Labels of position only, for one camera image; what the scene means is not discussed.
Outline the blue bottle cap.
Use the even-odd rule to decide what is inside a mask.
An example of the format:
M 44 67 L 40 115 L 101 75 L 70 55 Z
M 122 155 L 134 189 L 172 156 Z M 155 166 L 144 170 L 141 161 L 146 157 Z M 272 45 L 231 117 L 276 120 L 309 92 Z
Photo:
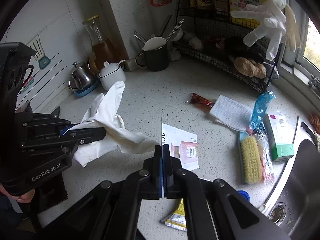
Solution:
M 244 191 L 244 190 L 238 190 L 238 193 L 239 193 L 241 196 L 243 196 L 243 197 L 245 198 L 245 200 L 247 200 L 248 202 L 250 202 L 250 196 L 249 196 L 249 194 L 248 194 L 246 191 Z

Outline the white paper card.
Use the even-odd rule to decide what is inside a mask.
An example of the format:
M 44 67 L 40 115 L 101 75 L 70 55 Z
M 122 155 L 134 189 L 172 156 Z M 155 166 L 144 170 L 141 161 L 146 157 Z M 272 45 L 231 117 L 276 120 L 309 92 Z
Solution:
M 189 171 L 199 168 L 196 134 L 162 123 L 161 143 L 169 146 L 171 157 L 180 159 L 182 168 Z

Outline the white green medicine box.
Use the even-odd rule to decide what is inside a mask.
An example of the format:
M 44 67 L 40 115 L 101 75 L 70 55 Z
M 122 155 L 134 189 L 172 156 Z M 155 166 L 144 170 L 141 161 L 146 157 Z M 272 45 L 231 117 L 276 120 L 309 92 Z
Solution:
M 291 138 L 291 126 L 287 118 L 278 113 L 266 113 L 264 115 L 270 154 L 272 161 L 283 161 L 292 158 L 294 154 Z

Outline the steel wool scrubber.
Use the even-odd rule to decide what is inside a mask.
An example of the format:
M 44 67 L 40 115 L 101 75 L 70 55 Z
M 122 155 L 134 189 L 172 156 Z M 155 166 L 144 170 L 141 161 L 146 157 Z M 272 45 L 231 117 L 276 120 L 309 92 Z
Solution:
M 314 88 L 318 92 L 320 92 L 320 78 L 314 75 L 311 75 L 310 80 L 308 81 L 308 85 L 310 88 Z

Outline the white dotted wipe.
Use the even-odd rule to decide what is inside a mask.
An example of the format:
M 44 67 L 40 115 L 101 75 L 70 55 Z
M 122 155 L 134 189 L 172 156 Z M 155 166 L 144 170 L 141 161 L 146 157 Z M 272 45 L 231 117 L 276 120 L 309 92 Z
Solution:
M 209 114 L 225 126 L 238 132 L 244 132 L 249 126 L 252 109 L 220 95 Z

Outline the translucent rubber glove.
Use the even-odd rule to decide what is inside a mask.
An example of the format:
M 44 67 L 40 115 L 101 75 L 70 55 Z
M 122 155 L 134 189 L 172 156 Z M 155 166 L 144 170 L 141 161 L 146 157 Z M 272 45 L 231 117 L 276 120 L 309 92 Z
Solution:
M 233 18 L 254 19 L 259 25 L 244 37 L 244 44 L 252 46 L 259 39 L 268 36 L 270 42 L 266 51 L 266 59 L 275 59 L 282 37 L 286 34 L 286 16 L 283 9 L 286 0 L 267 0 L 261 5 L 246 5 L 244 10 L 232 11 Z

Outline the blue foil snack wrapper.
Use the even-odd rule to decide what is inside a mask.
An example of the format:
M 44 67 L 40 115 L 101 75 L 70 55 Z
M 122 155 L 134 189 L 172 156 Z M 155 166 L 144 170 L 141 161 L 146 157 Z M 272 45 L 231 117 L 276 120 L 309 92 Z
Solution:
M 261 94 L 254 105 L 250 118 L 248 134 L 255 137 L 259 149 L 260 161 L 262 164 L 262 182 L 270 183 L 274 180 L 273 164 L 270 156 L 270 146 L 267 131 L 264 125 L 264 115 L 269 103 L 274 99 L 272 91 Z

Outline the glass oil bottle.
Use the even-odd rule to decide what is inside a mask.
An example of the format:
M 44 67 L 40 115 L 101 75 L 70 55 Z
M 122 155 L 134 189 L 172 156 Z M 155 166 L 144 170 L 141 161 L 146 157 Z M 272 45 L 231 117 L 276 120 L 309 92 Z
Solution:
M 105 61 L 117 63 L 121 60 L 119 51 L 103 32 L 99 15 L 90 17 L 82 25 L 88 32 L 92 51 L 95 55 L 95 65 L 98 70 L 104 67 Z

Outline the black utensil holder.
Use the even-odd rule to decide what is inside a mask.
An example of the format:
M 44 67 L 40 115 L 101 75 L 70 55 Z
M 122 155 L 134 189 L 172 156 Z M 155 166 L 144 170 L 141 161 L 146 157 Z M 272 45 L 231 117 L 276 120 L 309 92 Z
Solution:
M 167 40 L 163 37 L 152 37 L 144 44 L 142 52 L 135 58 L 140 68 L 148 68 L 152 72 L 165 70 L 170 63 Z

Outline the ginger root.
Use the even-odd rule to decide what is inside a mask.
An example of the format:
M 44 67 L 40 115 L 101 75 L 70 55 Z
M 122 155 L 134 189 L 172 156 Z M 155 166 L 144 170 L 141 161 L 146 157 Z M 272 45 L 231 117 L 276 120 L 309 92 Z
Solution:
M 234 61 L 236 70 L 244 76 L 257 77 L 264 79 L 266 77 L 266 68 L 263 64 L 256 63 L 243 57 L 237 57 Z

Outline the white sugar jar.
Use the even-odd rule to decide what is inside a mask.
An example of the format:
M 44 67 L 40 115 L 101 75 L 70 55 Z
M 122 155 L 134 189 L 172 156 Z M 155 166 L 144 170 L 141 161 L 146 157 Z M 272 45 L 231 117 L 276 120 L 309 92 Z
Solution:
M 118 63 L 109 63 L 108 61 L 103 63 L 104 67 L 99 72 L 99 80 L 104 90 L 109 90 L 117 81 L 126 81 L 124 71 L 121 68 L 121 64 L 124 62 L 125 60 Z

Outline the stainless steel sink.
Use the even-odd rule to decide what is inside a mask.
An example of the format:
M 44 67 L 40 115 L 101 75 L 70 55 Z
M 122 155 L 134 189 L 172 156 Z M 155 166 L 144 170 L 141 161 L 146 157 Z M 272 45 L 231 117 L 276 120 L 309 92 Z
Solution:
M 293 150 L 262 213 L 291 239 L 319 239 L 319 152 L 315 133 L 300 116 Z

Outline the small steel teapot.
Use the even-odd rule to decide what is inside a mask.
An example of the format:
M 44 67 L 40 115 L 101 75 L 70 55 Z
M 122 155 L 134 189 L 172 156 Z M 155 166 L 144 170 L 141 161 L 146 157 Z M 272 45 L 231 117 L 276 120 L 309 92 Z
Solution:
M 90 70 L 87 62 L 73 63 L 68 88 L 71 91 L 86 90 L 97 81 L 97 76 Z

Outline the yellow sauce packet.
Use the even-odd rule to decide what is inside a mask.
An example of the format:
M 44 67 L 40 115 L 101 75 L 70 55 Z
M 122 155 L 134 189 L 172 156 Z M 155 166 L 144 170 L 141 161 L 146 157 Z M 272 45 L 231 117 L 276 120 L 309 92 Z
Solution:
M 180 199 L 176 210 L 167 217 L 163 218 L 161 223 L 173 229 L 184 232 L 187 231 L 183 199 Z

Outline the red snack wrapper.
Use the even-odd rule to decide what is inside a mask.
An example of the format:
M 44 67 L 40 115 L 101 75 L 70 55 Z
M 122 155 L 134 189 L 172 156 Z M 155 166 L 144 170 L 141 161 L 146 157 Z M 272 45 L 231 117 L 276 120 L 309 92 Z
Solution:
M 206 107 L 208 109 L 211 109 L 214 106 L 214 103 L 199 94 L 192 93 L 190 98 L 190 103 L 194 105 L 200 105 L 202 107 Z

